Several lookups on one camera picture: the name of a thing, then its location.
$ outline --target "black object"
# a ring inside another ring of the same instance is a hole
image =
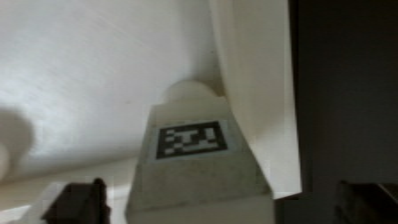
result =
[[[393,184],[350,184],[341,181],[336,224],[398,224],[398,203],[389,191],[395,188]]]
[[[107,185],[98,178],[93,184],[71,183],[41,217],[48,224],[109,224]]]

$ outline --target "white block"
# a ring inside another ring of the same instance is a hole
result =
[[[272,191],[224,98],[153,108],[126,218],[274,223]]]

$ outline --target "white surface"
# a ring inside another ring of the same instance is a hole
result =
[[[7,171],[9,171],[9,151],[4,144],[0,143],[0,183],[2,183],[2,179],[7,174]]]
[[[110,220],[114,224],[125,224],[125,208],[135,175],[135,164],[137,160],[132,158],[110,164],[103,164],[101,166],[4,185],[0,187],[0,223],[21,218],[53,182],[91,183],[94,178],[101,177],[107,183],[109,206],[112,208]]]
[[[0,1],[9,181],[135,154],[169,86],[219,86],[213,45],[206,0]]]
[[[132,224],[274,224],[272,196],[156,210],[135,216]]]
[[[210,87],[197,81],[181,81],[167,89],[164,102],[197,100],[210,97],[217,97]]]
[[[302,191],[288,0],[212,0],[228,99],[274,188]]]

